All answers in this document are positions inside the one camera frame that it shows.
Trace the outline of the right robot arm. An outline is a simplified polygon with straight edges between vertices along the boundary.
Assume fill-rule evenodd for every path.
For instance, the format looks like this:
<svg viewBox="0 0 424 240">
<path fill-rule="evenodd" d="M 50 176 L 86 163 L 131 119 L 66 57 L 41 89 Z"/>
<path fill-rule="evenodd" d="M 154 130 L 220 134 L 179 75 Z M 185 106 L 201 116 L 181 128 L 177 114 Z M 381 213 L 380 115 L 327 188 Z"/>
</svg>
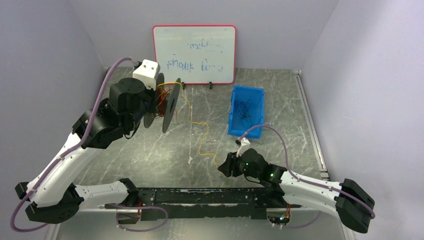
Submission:
<svg viewBox="0 0 424 240">
<path fill-rule="evenodd" d="M 255 149 L 243 154 L 230 152 L 217 168 L 226 177 L 243 175 L 258 180 L 267 190 L 281 194 L 290 205 L 313 208 L 336 217 L 347 228 L 362 234 L 369 231 L 375 201 L 354 180 L 325 181 L 290 173 L 283 166 L 268 163 Z"/>
</svg>

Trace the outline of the black cable spool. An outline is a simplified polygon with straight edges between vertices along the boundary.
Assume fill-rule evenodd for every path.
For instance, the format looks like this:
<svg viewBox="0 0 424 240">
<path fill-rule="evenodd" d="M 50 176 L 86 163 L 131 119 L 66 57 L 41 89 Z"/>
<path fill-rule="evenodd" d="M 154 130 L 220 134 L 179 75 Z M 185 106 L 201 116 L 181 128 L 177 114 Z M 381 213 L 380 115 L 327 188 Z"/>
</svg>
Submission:
<svg viewBox="0 0 424 240">
<path fill-rule="evenodd" d="M 156 90 L 143 117 L 143 126 L 146 129 L 152 125 L 155 119 L 162 118 L 162 132 L 167 132 L 174 117 L 182 86 L 180 78 L 175 82 L 165 82 L 164 74 L 159 73 L 156 80 Z"/>
</svg>

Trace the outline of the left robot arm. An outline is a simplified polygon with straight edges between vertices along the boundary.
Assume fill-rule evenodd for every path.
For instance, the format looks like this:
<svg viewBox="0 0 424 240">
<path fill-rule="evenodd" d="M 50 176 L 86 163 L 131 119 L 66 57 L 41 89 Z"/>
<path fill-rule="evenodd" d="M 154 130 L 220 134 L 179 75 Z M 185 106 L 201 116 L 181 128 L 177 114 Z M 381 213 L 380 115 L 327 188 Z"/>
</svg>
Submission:
<svg viewBox="0 0 424 240">
<path fill-rule="evenodd" d="M 135 206 L 139 192 L 128 178 L 92 186 L 77 185 L 74 180 L 112 142 L 138 130 L 142 118 L 151 112 L 155 96 L 153 83 L 127 77 L 110 87 L 107 98 L 100 98 L 93 109 L 84 112 L 50 164 L 34 180 L 16 185 L 20 201 L 28 202 L 28 219 L 59 224 L 96 206 Z"/>
</svg>

